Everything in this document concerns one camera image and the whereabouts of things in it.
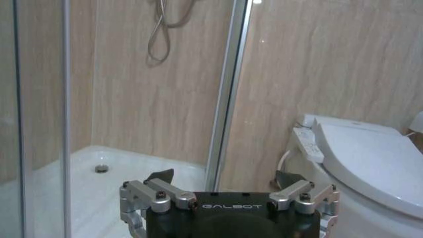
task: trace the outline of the metal frame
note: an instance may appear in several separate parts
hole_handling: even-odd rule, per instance
[[[195,211],[197,197],[193,192],[183,191],[159,178],[140,182],[125,181],[119,188],[120,220],[128,224],[131,236],[147,237],[147,209],[155,213],[167,213],[172,203],[179,210]]]
[[[219,190],[219,178],[228,144],[251,7],[252,0],[233,1],[207,164],[205,191]]]
[[[17,100],[17,140],[18,140],[18,186],[20,186],[20,226],[21,226],[21,236],[25,236],[26,228],[26,214],[25,214],[25,186],[24,186],[24,155],[22,155],[22,131],[21,131],[21,109],[20,109],[20,68],[18,68],[18,37],[17,37],[17,3],[16,0],[12,1],[12,11],[13,11],[13,43],[14,43],[14,71],[16,71],[16,100]]]
[[[71,238],[71,5],[63,0],[63,40],[64,40],[64,154],[63,154],[63,189],[64,189],[64,229],[65,238]]]

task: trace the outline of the screw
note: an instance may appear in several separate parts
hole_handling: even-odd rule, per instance
[[[308,193],[301,193],[300,195],[299,195],[299,200],[309,200],[309,194]]]
[[[163,198],[165,198],[165,192],[164,191],[159,191],[156,193],[156,199],[163,199]]]

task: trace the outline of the white toilet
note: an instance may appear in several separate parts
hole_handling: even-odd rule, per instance
[[[423,155],[395,129],[304,115],[283,170],[340,191],[331,237],[423,238]]]

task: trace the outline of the cable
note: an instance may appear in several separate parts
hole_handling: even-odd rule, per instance
[[[152,60],[156,61],[157,64],[161,64],[167,57],[169,56],[169,52],[171,52],[171,38],[169,38],[169,33],[168,33],[168,28],[176,28],[176,27],[181,27],[189,20],[189,14],[192,11],[192,7],[193,7],[193,3],[196,0],[191,0],[189,2],[189,6],[187,9],[185,14],[183,15],[183,18],[175,22],[175,23],[168,23],[165,20],[165,5],[167,5],[167,0],[156,0],[156,17],[157,17],[157,22],[156,25],[153,27],[153,31],[151,33],[149,39],[148,39],[148,56]],[[163,29],[163,36],[164,36],[164,41],[165,41],[165,54],[164,56],[160,58],[157,56],[153,55],[152,53],[152,46],[157,37],[157,31],[159,28],[161,27]]]
[[[279,171],[281,171],[281,166],[283,166],[283,163],[284,163],[285,158],[287,158],[288,155],[289,155],[289,152],[291,152],[291,151],[287,150],[285,153],[283,154],[280,160],[279,160],[277,168],[276,168],[276,170],[279,170]]]
[[[412,136],[412,135],[415,135],[415,131],[413,132],[411,132],[411,133],[408,133],[407,135],[404,135],[405,137],[409,137],[409,136]]]

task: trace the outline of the beige wall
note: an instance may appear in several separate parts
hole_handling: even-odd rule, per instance
[[[188,1],[168,2],[173,22]],[[187,25],[169,29],[167,61],[148,67],[152,1],[97,2],[92,144],[205,164],[231,10],[229,0],[196,1]]]
[[[404,131],[421,92],[423,1],[255,4],[220,188],[269,189],[299,114]]]
[[[24,156],[36,169],[63,154],[63,13],[59,0],[18,4],[18,66]]]
[[[91,144],[97,0],[71,0],[71,151]]]

